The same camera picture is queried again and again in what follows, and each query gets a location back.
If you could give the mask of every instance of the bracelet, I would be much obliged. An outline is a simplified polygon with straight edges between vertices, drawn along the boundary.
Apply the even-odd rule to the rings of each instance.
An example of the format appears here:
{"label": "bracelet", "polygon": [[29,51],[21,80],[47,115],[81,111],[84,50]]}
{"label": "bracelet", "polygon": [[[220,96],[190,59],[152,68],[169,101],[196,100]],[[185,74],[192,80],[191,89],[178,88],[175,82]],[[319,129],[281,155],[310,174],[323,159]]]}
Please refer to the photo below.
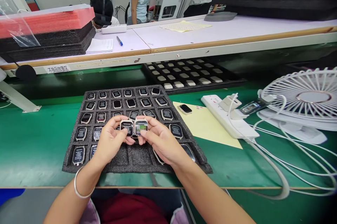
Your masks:
{"label": "bracelet", "polygon": [[80,170],[81,170],[83,167],[84,167],[84,166],[82,166],[81,168],[79,168],[78,171],[76,172],[75,179],[74,179],[74,188],[75,188],[75,193],[76,193],[76,195],[77,195],[79,198],[85,199],[85,198],[88,198],[88,197],[90,197],[90,196],[92,195],[92,193],[93,193],[94,190],[95,190],[95,187],[94,187],[94,189],[92,190],[92,192],[91,192],[89,195],[87,195],[87,196],[82,196],[82,195],[80,195],[80,194],[78,193],[77,188],[76,188],[76,178],[77,178],[78,173],[80,172]]}

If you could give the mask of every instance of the blue pen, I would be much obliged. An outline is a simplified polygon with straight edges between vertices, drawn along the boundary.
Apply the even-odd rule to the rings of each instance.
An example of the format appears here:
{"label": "blue pen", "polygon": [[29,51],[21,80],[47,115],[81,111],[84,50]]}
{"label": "blue pen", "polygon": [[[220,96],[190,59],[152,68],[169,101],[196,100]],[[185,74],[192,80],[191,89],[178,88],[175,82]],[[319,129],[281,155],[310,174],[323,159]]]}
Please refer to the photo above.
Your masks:
{"label": "blue pen", "polygon": [[123,42],[119,39],[118,36],[117,36],[117,40],[118,40],[119,44],[120,44],[121,46],[123,46]]}

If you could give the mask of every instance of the power strip socket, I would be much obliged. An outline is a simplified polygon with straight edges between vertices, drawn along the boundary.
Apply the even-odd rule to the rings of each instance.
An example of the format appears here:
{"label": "power strip socket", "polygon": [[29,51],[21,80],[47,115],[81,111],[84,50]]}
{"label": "power strip socket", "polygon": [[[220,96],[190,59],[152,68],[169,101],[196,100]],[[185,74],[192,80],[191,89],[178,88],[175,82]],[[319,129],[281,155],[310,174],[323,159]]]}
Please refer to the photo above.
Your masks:
{"label": "power strip socket", "polygon": [[226,129],[231,137],[235,139],[256,138],[260,135],[243,119],[229,121],[228,113],[224,111],[219,103],[222,101],[217,95],[207,95],[201,98],[208,110],[219,121],[219,123]]}

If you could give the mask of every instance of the hand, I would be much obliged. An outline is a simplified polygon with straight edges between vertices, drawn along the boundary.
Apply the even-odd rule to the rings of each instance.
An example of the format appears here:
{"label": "hand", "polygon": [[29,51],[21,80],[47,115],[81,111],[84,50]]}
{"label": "hand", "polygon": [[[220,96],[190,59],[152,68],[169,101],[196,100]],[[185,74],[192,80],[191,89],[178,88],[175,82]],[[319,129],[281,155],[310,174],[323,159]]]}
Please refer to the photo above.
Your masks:
{"label": "hand", "polygon": [[135,143],[131,137],[126,137],[127,129],[115,130],[121,120],[128,120],[128,117],[123,115],[112,117],[102,128],[93,158],[95,157],[95,160],[99,160],[100,164],[104,166],[115,157],[123,142],[128,145]]}
{"label": "hand", "polygon": [[140,131],[140,145],[147,141],[157,155],[171,166],[180,166],[191,160],[166,126],[149,116],[137,116],[137,119],[146,119],[148,122],[148,131]]}

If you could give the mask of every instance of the yellow paper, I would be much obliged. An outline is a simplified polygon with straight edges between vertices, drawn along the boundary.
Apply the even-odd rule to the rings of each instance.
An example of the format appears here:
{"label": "yellow paper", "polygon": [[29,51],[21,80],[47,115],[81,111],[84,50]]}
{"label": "yellow paper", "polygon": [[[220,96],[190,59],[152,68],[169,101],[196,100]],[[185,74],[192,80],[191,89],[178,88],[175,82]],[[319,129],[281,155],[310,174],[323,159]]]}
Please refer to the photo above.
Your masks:
{"label": "yellow paper", "polygon": [[188,22],[188,21],[183,20],[178,23],[171,23],[167,25],[162,25],[160,27],[168,29],[168,30],[176,31],[179,33],[183,33],[187,31],[193,31],[193,30],[203,29],[206,27],[211,27],[211,25],[196,24],[193,22]]}
{"label": "yellow paper", "polygon": [[178,109],[183,104],[173,102],[193,136],[242,149],[239,140],[232,138],[206,107],[186,104],[192,113],[185,115]]}

